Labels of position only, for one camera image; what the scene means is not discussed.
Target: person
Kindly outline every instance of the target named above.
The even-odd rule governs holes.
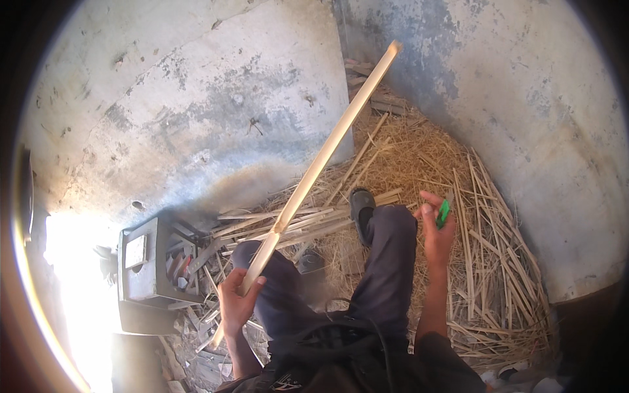
[[[246,296],[236,294],[260,243],[241,243],[234,269],[219,285],[221,318],[235,380],[216,393],[241,392],[485,392],[480,377],[452,350],[447,336],[447,266],[454,240],[450,214],[435,220],[442,198],[414,214],[405,206],[376,207],[362,188],[350,194],[350,216],[371,248],[365,274],[347,311],[316,313],[303,300],[301,275],[275,251]],[[408,353],[417,219],[423,221],[430,283]],[[255,313],[269,336],[270,362],[262,368],[242,333]]]

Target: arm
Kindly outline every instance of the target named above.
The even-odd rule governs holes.
[[[421,196],[427,199],[429,203],[422,205],[421,209],[415,212],[415,217],[421,217],[423,220],[423,234],[426,238],[424,253],[428,264],[430,283],[421,310],[421,318],[417,324],[415,348],[419,347],[421,337],[429,331],[435,331],[446,338],[448,337],[446,325],[448,261],[456,229],[454,217],[449,214],[443,228],[438,230],[435,219],[443,199],[426,191],[422,191]]]
[[[233,364],[234,378],[248,375],[259,375],[262,366],[255,358],[253,350],[242,334],[242,327],[253,314],[253,306],[266,282],[260,276],[253,283],[244,297],[236,293],[236,289],[247,273],[246,269],[235,268],[218,286],[218,297],[221,303],[221,319],[225,328],[225,341]]]

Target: black cable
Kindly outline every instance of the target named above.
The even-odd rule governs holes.
[[[328,305],[333,300],[341,300],[341,301],[347,302],[350,306],[356,307],[356,309],[360,309],[360,307],[358,307],[356,303],[352,302],[350,299],[346,299],[344,297],[333,297],[325,302],[325,306],[323,308],[323,312],[325,313],[325,316],[328,317],[330,321],[333,321],[333,319],[328,314]],[[376,333],[378,334],[378,337],[380,338],[380,344],[382,345],[382,350],[384,352],[384,367],[387,372],[387,382],[389,383],[389,392],[395,393],[395,389],[393,389],[393,376],[391,375],[391,367],[389,366],[389,349],[387,347],[386,341],[384,340],[382,332],[380,331],[380,328],[378,327],[376,322],[374,322],[374,320],[371,318],[367,318],[367,319],[369,320],[369,322],[371,322],[374,325],[374,328],[376,329]]]

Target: hay pile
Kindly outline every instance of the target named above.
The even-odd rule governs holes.
[[[424,203],[420,190],[441,196],[452,191],[452,214],[457,218],[447,304],[452,346],[477,371],[538,360],[551,347],[540,271],[522,240],[516,218],[476,153],[468,152],[408,106],[402,116],[365,108],[353,126],[353,137],[357,152],[364,154],[320,175],[301,213],[282,237],[280,251],[297,260],[314,243],[326,261],[330,297],[349,298],[369,252],[361,246],[349,220],[349,190],[366,187],[377,196],[378,204],[400,203],[412,211]],[[244,219],[236,224],[229,221],[214,231],[215,238],[230,241],[223,256],[241,241],[264,238],[295,185],[271,196],[254,213],[221,216]],[[411,342],[428,284],[421,229],[417,240],[408,311]]]

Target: knee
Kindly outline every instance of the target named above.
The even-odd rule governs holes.
[[[259,240],[247,240],[236,246],[236,249],[231,254],[231,262],[234,267],[249,268],[251,258],[260,247],[261,241]]]
[[[375,224],[379,228],[402,233],[417,234],[417,220],[404,205],[378,206],[374,211]]]

